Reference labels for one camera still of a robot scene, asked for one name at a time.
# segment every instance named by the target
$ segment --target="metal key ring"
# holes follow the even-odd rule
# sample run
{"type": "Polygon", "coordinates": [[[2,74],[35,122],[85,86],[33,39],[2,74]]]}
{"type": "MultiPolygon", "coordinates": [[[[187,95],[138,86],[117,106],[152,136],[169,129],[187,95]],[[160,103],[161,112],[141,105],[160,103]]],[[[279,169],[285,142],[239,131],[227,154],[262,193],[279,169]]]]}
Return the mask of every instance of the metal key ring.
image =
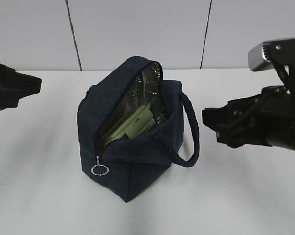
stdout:
{"type": "Polygon", "coordinates": [[[103,175],[106,175],[106,174],[109,172],[109,169],[108,169],[108,167],[106,167],[105,165],[97,164],[97,165],[95,165],[95,166],[92,167],[92,170],[91,170],[91,171],[92,171],[92,173],[93,173],[94,175],[97,175],[97,176],[103,176],[103,175]],[[105,168],[105,169],[106,169],[106,172],[104,172],[104,173],[99,173],[99,174],[95,173],[95,172],[94,172],[94,169],[97,168],[97,167],[103,167],[103,168],[105,168]]]}

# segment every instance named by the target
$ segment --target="zipper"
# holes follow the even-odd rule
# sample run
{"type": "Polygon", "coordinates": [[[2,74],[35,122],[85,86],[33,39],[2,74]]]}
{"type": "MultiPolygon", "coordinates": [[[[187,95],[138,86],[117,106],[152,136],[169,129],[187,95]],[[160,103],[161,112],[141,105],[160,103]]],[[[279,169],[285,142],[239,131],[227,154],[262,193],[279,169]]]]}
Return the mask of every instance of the zipper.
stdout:
{"type": "Polygon", "coordinates": [[[131,87],[131,85],[133,84],[134,80],[137,78],[138,74],[142,73],[142,71],[144,71],[144,69],[146,69],[148,66],[150,66],[152,63],[157,63],[157,65],[159,66],[160,68],[160,81],[163,80],[163,74],[162,74],[162,67],[161,65],[158,63],[158,62],[150,62],[148,63],[146,66],[144,66],[139,72],[137,72],[135,74],[135,76],[129,81],[129,83],[127,84],[126,88],[123,90],[123,92],[121,93],[121,95],[119,96],[119,98],[117,99],[116,103],[114,104],[114,106],[111,108],[111,110],[109,111],[109,113],[105,116],[105,118],[102,120],[101,124],[98,126],[97,128],[97,131],[95,133],[95,138],[94,138],[94,150],[95,150],[95,156],[96,156],[96,162],[97,162],[97,165],[95,165],[94,167],[96,168],[96,166],[103,166],[100,164],[100,160],[102,159],[103,157],[103,153],[105,152],[105,150],[115,141],[117,140],[114,140],[114,141],[111,141],[109,142],[105,147],[103,147],[103,149],[101,151],[99,151],[99,147],[98,147],[98,144],[97,144],[97,140],[98,140],[98,136],[99,136],[99,133],[100,133],[100,130],[101,128],[103,127],[103,125],[107,122],[107,120],[111,117],[111,115],[113,114],[113,111],[116,109],[116,107],[118,106],[118,104],[120,103],[120,101],[123,99],[123,97],[125,96],[126,92],[129,90],[129,88],[131,87]]]}

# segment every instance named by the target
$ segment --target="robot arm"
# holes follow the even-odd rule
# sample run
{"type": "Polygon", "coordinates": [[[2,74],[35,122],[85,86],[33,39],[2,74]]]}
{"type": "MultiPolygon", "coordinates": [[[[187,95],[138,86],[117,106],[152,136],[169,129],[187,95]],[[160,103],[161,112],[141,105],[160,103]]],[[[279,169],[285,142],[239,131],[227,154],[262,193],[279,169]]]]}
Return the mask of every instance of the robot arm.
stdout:
{"type": "Polygon", "coordinates": [[[203,124],[216,132],[217,142],[232,148],[255,144],[295,150],[295,38],[262,42],[249,52],[248,62],[252,71],[275,68],[284,85],[204,109],[203,124]]]}

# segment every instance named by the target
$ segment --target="bag opening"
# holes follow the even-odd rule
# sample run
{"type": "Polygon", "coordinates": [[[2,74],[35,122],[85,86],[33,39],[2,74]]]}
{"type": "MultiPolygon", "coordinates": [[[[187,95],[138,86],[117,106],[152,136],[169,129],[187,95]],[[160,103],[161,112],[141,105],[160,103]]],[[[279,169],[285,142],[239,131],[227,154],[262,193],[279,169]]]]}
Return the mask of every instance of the bag opening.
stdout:
{"type": "MultiPolygon", "coordinates": [[[[143,133],[168,121],[169,114],[160,96],[161,81],[161,67],[158,63],[153,62],[134,79],[131,87],[100,131],[100,139],[111,126],[117,123],[121,118],[138,109],[141,105],[150,105],[150,111],[153,114],[152,119],[143,133]]],[[[99,146],[100,149],[102,149],[104,143],[99,142],[99,146]]]]}

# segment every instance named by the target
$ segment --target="white wall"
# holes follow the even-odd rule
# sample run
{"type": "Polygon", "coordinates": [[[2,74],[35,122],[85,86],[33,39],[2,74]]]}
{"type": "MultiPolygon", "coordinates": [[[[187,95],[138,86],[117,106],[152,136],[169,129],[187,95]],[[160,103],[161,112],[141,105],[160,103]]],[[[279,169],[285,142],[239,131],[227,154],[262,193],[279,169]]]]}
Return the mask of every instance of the white wall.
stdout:
{"type": "MultiPolygon", "coordinates": [[[[165,69],[247,67],[267,39],[295,37],[295,0],[68,0],[82,69],[142,55],[165,69]]],[[[0,0],[0,62],[78,70],[65,0],[0,0]]]]}
{"type": "Polygon", "coordinates": [[[65,1],[0,0],[0,62],[20,71],[78,70],[65,1]]]}
{"type": "Polygon", "coordinates": [[[212,0],[203,68],[247,67],[264,40],[295,37],[295,0],[212,0]]]}

